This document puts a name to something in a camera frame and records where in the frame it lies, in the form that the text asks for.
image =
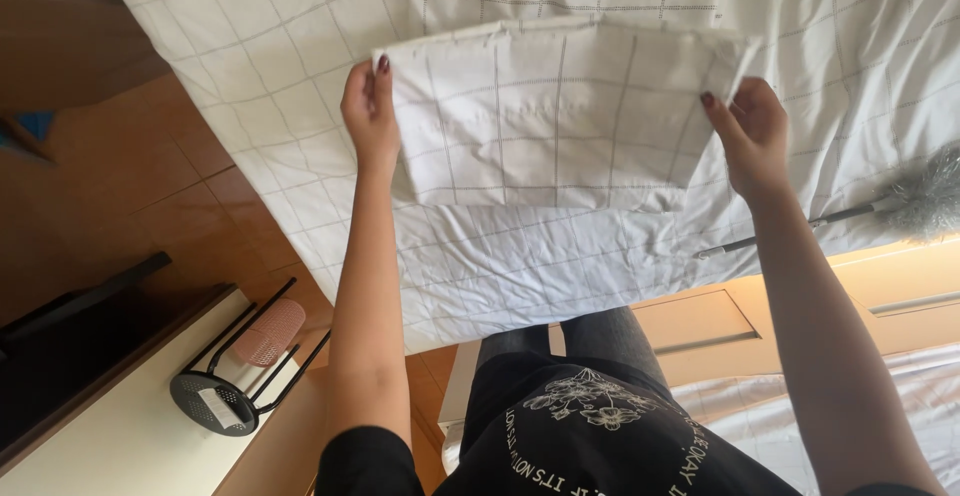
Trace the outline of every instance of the hand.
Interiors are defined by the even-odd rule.
[[[357,150],[360,170],[397,167],[401,130],[394,118],[394,77],[390,60],[380,58],[374,73],[373,60],[354,65],[346,77],[340,111],[343,123]]]
[[[726,154],[729,182],[753,207],[792,195],[786,175],[786,111],[762,78],[744,78],[728,109],[711,93],[700,97]]]

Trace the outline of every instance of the person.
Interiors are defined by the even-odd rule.
[[[746,78],[702,107],[752,213],[776,345],[823,495],[946,494],[857,310],[787,181],[787,115]],[[414,471],[390,184],[401,148],[390,63],[354,66],[342,99],[356,194],[330,341],[332,439],[316,493],[423,494]],[[460,465],[436,494],[797,494],[674,402],[627,307],[483,340]]]

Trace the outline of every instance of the jeans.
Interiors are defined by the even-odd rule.
[[[569,357],[599,358],[622,363],[643,371],[667,390],[670,389],[654,349],[630,306],[584,314],[560,322],[559,327],[563,330],[563,342]],[[480,355],[477,355],[477,368],[493,356],[508,352],[550,355],[546,324],[506,330],[484,338],[480,344]]]

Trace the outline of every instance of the blue object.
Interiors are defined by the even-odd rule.
[[[30,113],[18,113],[14,116],[14,119],[24,130],[32,134],[38,142],[43,142],[47,137],[50,122],[54,119],[54,112],[32,111]]]

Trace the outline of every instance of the white sheet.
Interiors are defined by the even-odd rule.
[[[755,41],[596,15],[503,20],[390,57],[417,203],[678,212]]]
[[[614,12],[760,36],[750,73],[790,115],[790,179],[811,218],[877,199],[960,139],[960,0],[125,1],[330,299],[356,171],[343,82],[405,22],[417,36]],[[677,213],[422,207],[406,179],[394,216],[411,353],[760,270],[753,249],[693,257],[753,233],[716,137]],[[893,241],[869,215],[816,233],[829,254]]]
[[[886,355],[920,450],[937,479],[960,495],[960,344]],[[697,422],[772,470],[802,494],[819,494],[800,439],[784,375],[710,379],[671,389]],[[447,429],[441,459],[447,475],[460,464],[463,424]]]

